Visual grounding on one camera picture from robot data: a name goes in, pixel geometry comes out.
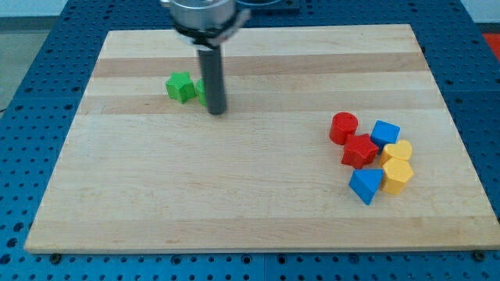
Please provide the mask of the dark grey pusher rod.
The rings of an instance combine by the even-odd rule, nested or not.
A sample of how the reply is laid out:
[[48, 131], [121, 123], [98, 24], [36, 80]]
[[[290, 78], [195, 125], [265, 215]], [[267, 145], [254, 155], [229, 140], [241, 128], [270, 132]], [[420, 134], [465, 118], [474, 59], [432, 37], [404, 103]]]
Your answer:
[[227, 98], [223, 80], [223, 60], [220, 47], [208, 51], [198, 50], [198, 60], [205, 89], [208, 113], [222, 115], [227, 109]]

